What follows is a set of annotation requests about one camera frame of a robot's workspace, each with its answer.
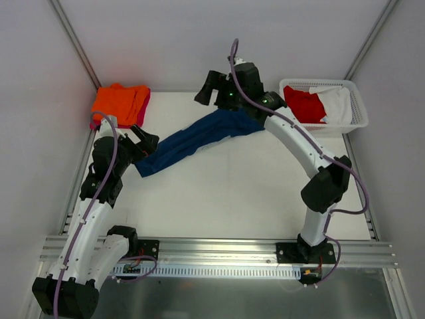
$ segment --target wall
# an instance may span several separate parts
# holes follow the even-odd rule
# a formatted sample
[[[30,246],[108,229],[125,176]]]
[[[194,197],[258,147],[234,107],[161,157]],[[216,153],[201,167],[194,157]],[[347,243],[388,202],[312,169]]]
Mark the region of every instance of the wall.
[[[62,0],[100,82],[198,90],[235,37],[266,88],[343,78],[386,0]]]
[[[382,239],[394,242],[419,318],[425,313],[425,2],[402,1],[354,81],[369,127],[351,134]]]
[[[0,9],[0,309],[16,319],[58,231],[95,90],[48,1]]]

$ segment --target folded orange cloth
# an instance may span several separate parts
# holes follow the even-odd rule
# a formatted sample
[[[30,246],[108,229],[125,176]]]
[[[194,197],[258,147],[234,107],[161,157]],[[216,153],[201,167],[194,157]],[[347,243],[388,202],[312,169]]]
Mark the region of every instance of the folded orange cloth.
[[[118,126],[130,127],[139,124],[140,114],[144,115],[143,108],[146,107],[150,97],[150,89],[145,86],[132,86],[125,88],[119,83],[111,85],[110,88],[99,88],[96,101],[93,103],[93,111],[101,111],[108,115],[116,116]],[[98,122],[102,116],[95,114],[93,120]]]

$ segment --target blue cloth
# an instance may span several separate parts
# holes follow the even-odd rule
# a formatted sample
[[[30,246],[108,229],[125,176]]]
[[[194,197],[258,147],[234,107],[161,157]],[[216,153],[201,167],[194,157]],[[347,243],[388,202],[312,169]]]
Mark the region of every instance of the blue cloth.
[[[142,177],[150,176],[193,155],[202,146],[263,129],[244,110],[232,112],[218,109],[160,142],[155,153],[135,166]]]

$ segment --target laundry basket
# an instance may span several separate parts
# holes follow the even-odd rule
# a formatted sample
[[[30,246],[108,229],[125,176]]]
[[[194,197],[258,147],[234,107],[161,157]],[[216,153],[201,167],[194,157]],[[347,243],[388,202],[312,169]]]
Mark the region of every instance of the laundry basket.
[[[313,135],[323,136],[339,136],[355,130],[356,128],[364,128],[369,123],[365,105],[357,90],[356,84],[348,80],[321,80],[321,79],[304,79],[304,78],[287,78],[279,83],[280,96],[285,99],[284,87],[289,85],[294,90],[308,92],[312,86],[342,86],[350,90],[351,111],[353,119],[350,124],[305,124],[302,125]]]

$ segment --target maroon cloth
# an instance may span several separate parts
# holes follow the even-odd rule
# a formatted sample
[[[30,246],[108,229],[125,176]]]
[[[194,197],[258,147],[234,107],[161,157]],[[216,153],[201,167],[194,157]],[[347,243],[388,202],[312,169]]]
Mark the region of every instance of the maroon cloth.
[[[286,104],[301,123],[325,123],[322,120],[326,116],[325,108],[316,93],[310,94],[309,92],[294,90],[290,86],[285,86],[284,96]]]

